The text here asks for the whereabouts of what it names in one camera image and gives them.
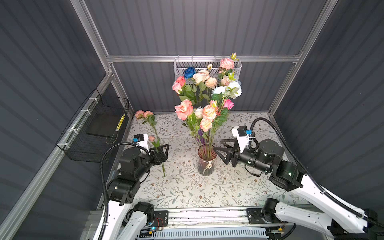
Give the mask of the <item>pink tulip stem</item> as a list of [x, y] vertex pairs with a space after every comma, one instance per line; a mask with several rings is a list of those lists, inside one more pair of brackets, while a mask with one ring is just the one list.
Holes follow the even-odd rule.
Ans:
[[[160, 159], [162, 159], [163, 149], [161, 148], [160, 139], [155, 138], [154, 136], [149, 136], [149, 141], [151, 142], [153, 147], [156, 149], [157, 153], [159, 153]], [[165, 178], [166, 177], [166, 170], [165, 170], [165, 166], [164, 166], [163, 162], [161, 162], [161, 166], [162, 166], [162, 171], [163, 171], [163, 177]]]

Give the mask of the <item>red glass vase with ribbon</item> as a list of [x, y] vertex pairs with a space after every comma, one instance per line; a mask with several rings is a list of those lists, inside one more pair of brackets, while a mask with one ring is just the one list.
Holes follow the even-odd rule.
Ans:
[[213, 146], [202, 145], [198, 149], [198, 155], [200, 158], [198, 162], [198, 172], [202, 176], [210, 176], [215, 170], [215, 159], [217, 157]]

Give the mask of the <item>blue purple glass vase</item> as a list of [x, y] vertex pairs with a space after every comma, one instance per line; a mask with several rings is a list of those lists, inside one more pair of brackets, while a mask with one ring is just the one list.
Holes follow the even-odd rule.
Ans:
[[196, 137], [197, 139], [197, 142], [200, 144], [200, 145], [206, 145], [206, 144], [209, 144], [209, 140], [206, 140], [204, 137], [203, 137], [203, 134], [205, 132], [201, 132], [201, 131], [198, 131], [198, 135]]

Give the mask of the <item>large pink rose stem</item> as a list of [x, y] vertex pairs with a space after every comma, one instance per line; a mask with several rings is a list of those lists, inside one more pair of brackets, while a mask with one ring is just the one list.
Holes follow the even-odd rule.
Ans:
[[191, 136], [201, 147], [202, 137], [199, 135], [200, 123], [194, 113], [194, 108], [190, 100], [184, 100], [180, 105], [175, 106], [175, 110], [179, 119], [184, 121], [184, 124], [191, 132]]

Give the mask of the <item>white rose with green leaves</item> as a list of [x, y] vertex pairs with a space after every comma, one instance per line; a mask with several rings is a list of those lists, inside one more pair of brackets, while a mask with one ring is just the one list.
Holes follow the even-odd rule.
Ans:
[[196, 116], [196, 119], [200, 120], [203, 118], [203, 108], [196, 108], [194, 110], [194, 114]]

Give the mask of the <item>peach peony spray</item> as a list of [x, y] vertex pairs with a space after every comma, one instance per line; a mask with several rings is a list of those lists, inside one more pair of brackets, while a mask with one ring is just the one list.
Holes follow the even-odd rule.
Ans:
[[204, 139], [205, 150], [203, 150], [203, 156], [206, 159], [210, 159], [213, 151], [213, 141], [217, 133], [217, 102], [211, 101], [211, 103], [203, 108], [202, 120], [200, 122], [200, 129], [198, 131], [199, 137]]

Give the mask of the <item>magenta rose stem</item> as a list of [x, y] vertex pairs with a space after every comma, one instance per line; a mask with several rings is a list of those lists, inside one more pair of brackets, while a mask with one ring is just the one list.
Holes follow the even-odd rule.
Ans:
[[223, 108], [227, 108], [228, 110], [231, 110], [233, 107], [234, 107], [234, 103], [230, 99], [227, 99], [224, 102]]

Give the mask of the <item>light pink rose stem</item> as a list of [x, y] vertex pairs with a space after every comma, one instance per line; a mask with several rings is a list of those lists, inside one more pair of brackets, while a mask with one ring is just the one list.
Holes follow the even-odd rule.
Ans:
[[179, 95], [181, 101], [189, 100], [191, 101], [192, 105], [196, 104], [196, 95], [193, 93], [191, 85], [174, 83], [172, 89]]

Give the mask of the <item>white lisianthus spray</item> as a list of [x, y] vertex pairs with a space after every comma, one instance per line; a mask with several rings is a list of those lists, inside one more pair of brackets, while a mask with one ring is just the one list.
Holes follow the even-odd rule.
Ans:
[[231, 82], [228, 86], [219, 86], [214, 88], [213, 93], [211, 94], [211, 101], [217, 102], [217, 131], [228, 120], [229, 116], [230, 110], [223, 108], [224, 102], [227, 99], [230, 99], [233, 102], [233, 100], [241, 94], [241, 84], [237, 81]]

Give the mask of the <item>white peony spray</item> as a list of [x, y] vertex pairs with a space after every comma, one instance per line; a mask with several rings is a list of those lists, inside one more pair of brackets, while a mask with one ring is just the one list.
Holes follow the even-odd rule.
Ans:
[[194, 81], [200, 87], [201, 104], [203, 100], [208, 101], [211, 98], [211, 93], [218, 84], [217, 79], [211, 75], [212, 69], [213, 64], [209, 63], [204, 69], [197, 71], [193, 76]]

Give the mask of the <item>blue rose stem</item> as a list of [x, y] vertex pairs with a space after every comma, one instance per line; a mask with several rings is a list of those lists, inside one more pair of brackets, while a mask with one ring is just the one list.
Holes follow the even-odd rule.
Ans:
[[184, 71], [184, 78], [191, 79], [196, 74], [196, 69], [194, 67], [189, 67]]

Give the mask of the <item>pink red rose stem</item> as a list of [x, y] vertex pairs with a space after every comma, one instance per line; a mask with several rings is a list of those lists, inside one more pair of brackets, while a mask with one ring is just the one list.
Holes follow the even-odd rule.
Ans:
[[196, 82], [194, 81], [193, 78], [191, 79], [185, 79], [184, 76], [178, 77], [174, 83], [181, 83], [182, 85], [184, 84], [189, 84], [191, 85], [193, 93], [196, 95], [196, 104], [193, 106], [200, 106], [201, 105], [201, 98], [200, 98], [200, 87]]

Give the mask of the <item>pink cream peony spray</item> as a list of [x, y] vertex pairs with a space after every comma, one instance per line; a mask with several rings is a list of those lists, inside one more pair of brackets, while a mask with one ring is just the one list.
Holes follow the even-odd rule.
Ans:
[[228, 86], [235, 81], [235, 62], [239, 61], [236, 53], [232, 53], [229, 58], [223, 58], [220, 61], [218, 78], [220, 86]]

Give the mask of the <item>floral table cloth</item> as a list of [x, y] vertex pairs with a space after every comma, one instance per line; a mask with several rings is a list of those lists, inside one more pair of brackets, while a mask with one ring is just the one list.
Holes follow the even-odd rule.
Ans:
[[307, 203], [273, 185], [267, 175], [255, 177], [255, 170], [243, 164], [232, 167], [216, 158], [213, 173], [201, 175], [198, 143], [182, 121], [174, 114], [157, 114], [156, 122], [152, 128], [134, 120], [129, 132], [129, 140], [136, 134], [148, 134], [170, 145], [168, 160], [163, 166], [151, 168], [135, 196], [136, 202], [148, 202], [157, 209], [262, 206], [267, 198], [290, 205]]

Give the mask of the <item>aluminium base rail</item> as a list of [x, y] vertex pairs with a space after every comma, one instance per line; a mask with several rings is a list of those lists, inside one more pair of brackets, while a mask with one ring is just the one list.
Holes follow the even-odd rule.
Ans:
[[[215, 226], [250, 226], [271, 225], [262, 220], [263, 206], [220, 207], [220, 208], [189, 208], [189, 209], [154, 209], [154, 224], [159, 228], [175, 229], [197, 226], [198, 228]], [[90, 211], [80, 240], [92, 240], [97, 227], [103, 222], [103, 210]]]

